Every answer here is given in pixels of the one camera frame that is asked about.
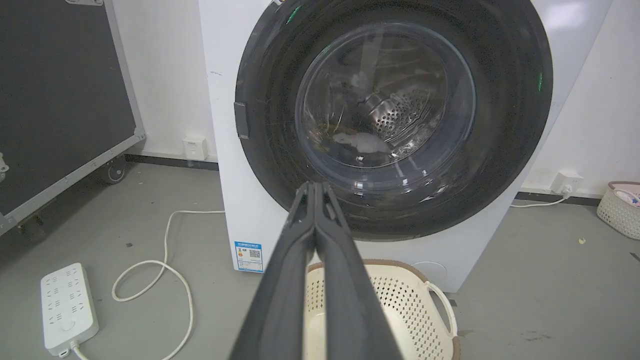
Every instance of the white power strip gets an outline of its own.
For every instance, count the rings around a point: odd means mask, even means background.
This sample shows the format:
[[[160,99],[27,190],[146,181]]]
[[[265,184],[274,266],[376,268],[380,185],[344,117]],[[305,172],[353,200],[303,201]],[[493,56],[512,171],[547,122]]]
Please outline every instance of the white power strip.
[[[80,263],[46,275],[40,289],[44,345],[51,355],[65,357],[72,343],[80,344],[98,333],[89,282]]]

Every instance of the green light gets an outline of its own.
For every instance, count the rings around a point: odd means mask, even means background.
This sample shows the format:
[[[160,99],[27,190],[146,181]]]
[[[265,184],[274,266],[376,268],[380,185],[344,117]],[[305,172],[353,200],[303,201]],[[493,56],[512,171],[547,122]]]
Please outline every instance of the green light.
[[[300,9],[300,6],[297,7],[295,10],[293,10],[293,12],[291,13],[291,16],[289,16],[289,20],[287,20],[287,24],[293,20],[293,17],[296,16],[296,13],[298,12],[299,9]]]

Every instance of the concrete floor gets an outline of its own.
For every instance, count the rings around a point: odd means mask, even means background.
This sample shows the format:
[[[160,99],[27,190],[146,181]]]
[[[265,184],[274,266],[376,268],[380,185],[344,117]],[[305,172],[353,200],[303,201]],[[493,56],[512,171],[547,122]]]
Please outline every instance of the concrete floor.
[[[182,283],[165,274],[127,303],[111,299],[111,286],[133,263],[162,259],[171,212],[222,207],[218,173],[206,170],[138,164],[115,186],[91,178],[76,184],[42,213],[45,241],[33,245],[15,232],[0,238],[1,357],[51,359],[39,281],[74,262],[87,269],[100,323],[82,345],[85,354],[164,357],[188,323]],[[174,222],[169,262],[189,281],[196,316],[174,359],[225,359],[260,281],[233,271],[226,231],[223,215]],[[630,252],[640,254],[640,241],[601,222],[595,208],[511,209],[461,291],[450,295],[463,358],[640,359],[640,262]],[[118,293],[134,294],[157,271],[128,276]]]

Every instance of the washing machine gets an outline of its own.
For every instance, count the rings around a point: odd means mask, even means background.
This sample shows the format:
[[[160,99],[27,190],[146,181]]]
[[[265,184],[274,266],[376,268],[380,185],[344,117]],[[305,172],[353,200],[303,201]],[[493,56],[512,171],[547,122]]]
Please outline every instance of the washing machine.
[[[611,0],[200,0],[230,256],[263,272],[328,181],[364,259],[458,291]]]

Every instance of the wall outlet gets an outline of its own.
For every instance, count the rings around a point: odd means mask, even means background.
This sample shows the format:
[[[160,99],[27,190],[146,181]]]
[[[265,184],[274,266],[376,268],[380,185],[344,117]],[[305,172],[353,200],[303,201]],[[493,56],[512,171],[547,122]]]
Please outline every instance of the wall outlet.
[[[98,332],[91,290],[80,263],[43,277],[40,292],[44,345],[51,355],[65,357],[72,341],[80,344]]]
[[[189,136],[182,142],[187,159],[203,161],[207,158],[207,139],[204,136]]]
[[[584,178],[572,171],[560,171],[549,187],[554,193],[562,193],[566,186],[571,186],[572,192],[577,192]]]

